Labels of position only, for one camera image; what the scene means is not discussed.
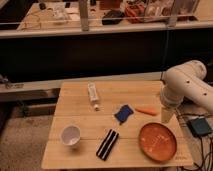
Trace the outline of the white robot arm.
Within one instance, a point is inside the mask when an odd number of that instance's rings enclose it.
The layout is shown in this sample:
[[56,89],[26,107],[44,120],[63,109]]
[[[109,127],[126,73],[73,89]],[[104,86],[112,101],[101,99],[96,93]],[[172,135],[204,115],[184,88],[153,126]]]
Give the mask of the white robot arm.
[[161,114],[162,123],[170,121],[174,110],[180,106],[184,98],[213,115],[213,87],[203,81],[206,75],[206,66],[199,60],[173,66],[164,72],[165,85],[160,91],[160,101],[164,106]]

